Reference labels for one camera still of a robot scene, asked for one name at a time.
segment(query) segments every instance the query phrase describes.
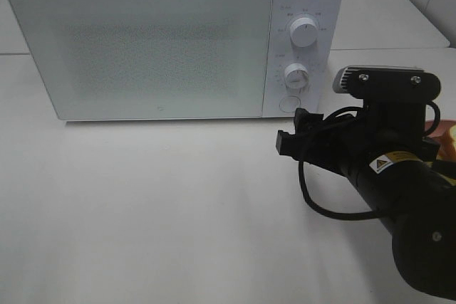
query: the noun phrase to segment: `warning label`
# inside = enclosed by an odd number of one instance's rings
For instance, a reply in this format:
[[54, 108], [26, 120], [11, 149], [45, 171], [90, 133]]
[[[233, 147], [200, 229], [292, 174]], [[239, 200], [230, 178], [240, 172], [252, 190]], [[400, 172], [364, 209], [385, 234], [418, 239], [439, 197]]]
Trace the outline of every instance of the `warning label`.
[[[432, 162], [425, 162], [427, 166], [429, 167], [432, 167]], [[451, 178], [451, 177], [448, 177], [448, 176], [445, 176], [444, 174], [441, 174], [438, 172], [438, 174], [440, 176], [442, 176], [443, 178], [445, 178], [447, 180], [448, 183], [450, 183], [451, 185], [456, 185], [456, 179], [455, 178]]]
[[382, 154], [381, 156], [375, 158], [369, 166], [377, 174], [380, 174], [383, 170], [389, 168], [391, 165], [399, 162], [404, 162], [405, 160], [420, 160], [413, 153], [408, 151], [393, 151]]

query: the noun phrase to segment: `white table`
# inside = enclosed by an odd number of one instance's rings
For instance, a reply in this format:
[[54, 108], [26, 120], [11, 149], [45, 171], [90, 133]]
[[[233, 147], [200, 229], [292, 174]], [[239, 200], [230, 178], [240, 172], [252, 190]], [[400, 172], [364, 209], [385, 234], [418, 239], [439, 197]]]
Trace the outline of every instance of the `white table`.
[[[342, 0], [332, 49], [444, 48], [448, 40], [408, 0]], [[28, 53], [0, 0], [0, 54]]]
[[[333, 51], [440, 76], [455, 117], [456, 51]], [[334, 95], [321, 110], [357, 103]], [[30, 56], [0, 56], [0, 302], [452, 303], [408, 287], [379, 221], [312, 212], [275, 150], [291, 120], [64, 123]], [[341, 177], [309, 168], [316, 199], [365, 210]]]
[[0, 55], [29, 53], [8, 0], [0, 0]]

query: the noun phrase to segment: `microwave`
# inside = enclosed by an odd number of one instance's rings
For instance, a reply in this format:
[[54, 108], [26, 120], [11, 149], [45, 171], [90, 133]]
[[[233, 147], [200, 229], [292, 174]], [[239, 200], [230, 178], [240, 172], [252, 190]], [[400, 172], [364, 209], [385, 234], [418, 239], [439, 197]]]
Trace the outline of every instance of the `microwave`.
[[57, 117], [316, 110], [341, 0], [9, 0]]

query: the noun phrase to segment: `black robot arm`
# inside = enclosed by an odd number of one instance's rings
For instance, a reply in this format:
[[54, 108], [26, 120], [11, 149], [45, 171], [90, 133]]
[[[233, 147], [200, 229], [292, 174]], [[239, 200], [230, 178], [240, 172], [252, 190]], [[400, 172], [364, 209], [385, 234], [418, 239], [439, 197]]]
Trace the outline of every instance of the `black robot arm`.
[[[363, 107], [342, 108], [326, 118], [299, 108], [295, 134], [277, 135], [279, 154], [299, 161], [306, 203], [332, 219], [380, 219], [393, 235], [394, 260], [405, 281], [456, 300], [456, 167], [435, 161], [439, 144], [427, 137], [440, 120], [432, 102], [440, 81], [418, 69], [347, 67], [333, 88], [362, 99]], [[435, 111], [428, 131], [426, 105]], [[304, 162], [345, 176], [372, 211], [320, 207], [307, 191]]]

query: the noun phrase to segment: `power knob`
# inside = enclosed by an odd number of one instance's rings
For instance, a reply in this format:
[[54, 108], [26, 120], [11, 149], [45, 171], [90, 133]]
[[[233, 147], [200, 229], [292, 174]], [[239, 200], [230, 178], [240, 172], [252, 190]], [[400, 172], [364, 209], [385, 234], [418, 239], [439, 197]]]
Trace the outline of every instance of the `power knob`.
[[311, 17], [295, 19], [290, 25], [290, 38], [295, 46], [310, 46], [318, 36], [318, 24]]
[[305, 88], [309, 83], [309, 72], [300, 63], [290, 64], [284, 71], [285, 85], [291, 89]]

